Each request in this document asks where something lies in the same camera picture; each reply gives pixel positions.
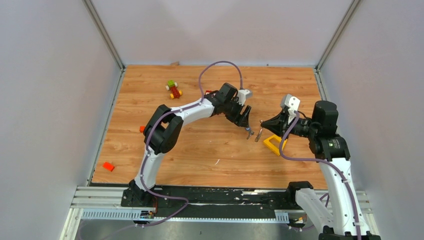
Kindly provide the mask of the blue tagged key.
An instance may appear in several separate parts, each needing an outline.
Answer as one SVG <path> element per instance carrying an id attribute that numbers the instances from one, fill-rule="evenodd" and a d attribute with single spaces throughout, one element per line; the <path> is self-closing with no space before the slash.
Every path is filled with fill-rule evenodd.
<path id="1" fill-rule="evenodd" d="M 246 139 L 249 140 L 251 138 L 251 136 L 253 136 L 255 134 L 255 132 L 252 130 L 252 128 L 250 126 L 247 126 L 245 128 L 246 132 L 247 132 L 247 137 Z"/>

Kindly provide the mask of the silver keyring with keys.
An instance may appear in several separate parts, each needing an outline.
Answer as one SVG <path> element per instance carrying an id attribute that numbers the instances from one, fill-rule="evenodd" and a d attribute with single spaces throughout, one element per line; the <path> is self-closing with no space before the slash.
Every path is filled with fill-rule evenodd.
<path id="1" fill-rule="evenodd" d="M 263 120 L 260 120 L 259 121 L 260 122 L 260 124 L 259 124 L 259 126 L 260 126 L 260 129 L 259 129 L 259 131 L 258 131 L 258 133 L 257 133 L 257 135 L 256 135 L 256 137 L 255 137 L 255 139 L 254 139 L 254 141 L 257 143 L 257 142 L 259 142 L 259 140 L 260 140 L 260 138 L 261 138 L 261 136 L 262 136 L 262 133 L 263 133 L 263 126 L 262 126 L 262 124 L 263 124 Z"/>

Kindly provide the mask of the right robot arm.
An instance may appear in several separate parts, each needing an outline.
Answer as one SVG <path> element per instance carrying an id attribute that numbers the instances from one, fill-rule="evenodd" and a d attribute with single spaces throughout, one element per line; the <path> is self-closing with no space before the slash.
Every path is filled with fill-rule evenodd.
<path id="1" fill-rule="evenodd" d="M 337 134 L 337 105 L 326 100 L 314 104 L 311 117 L 300 117 L 300 100 L 287 95 L 281 112 L 260 126 L 285 141 L 290 134 L 307 138 L 313 158 L 302 162 L 318 163 L 327 184 L 331 203 L 328 209 L 308 181 L 291 182 L 285 195 L 292 209 L 301 207 L 318 231 L 320 240 L 379 240 L 367 224 L 355 191 L 351 155 L 346 140 Z"/>

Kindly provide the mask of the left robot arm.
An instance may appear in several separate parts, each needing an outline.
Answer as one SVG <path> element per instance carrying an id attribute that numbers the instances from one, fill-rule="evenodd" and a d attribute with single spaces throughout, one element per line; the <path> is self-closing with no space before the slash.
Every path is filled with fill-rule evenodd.
<path id="1" fill-rule="evenodd" d="M 237 127 L 250 131 L 251 106 L 246 100 L 252 95 L 249 89 L 237 89 L 224 83 L 219 90 L 208 92 L 192 103 L 179 107 L 158 106 L 142 132 L 145 136 L 142 163 L 136 177 L 123 192 L 121 206 L 147 207 L 152 203 L 157 196 L 153 189 L 162 161 L 175 147 L 184 126 L 223 114 Z"/>

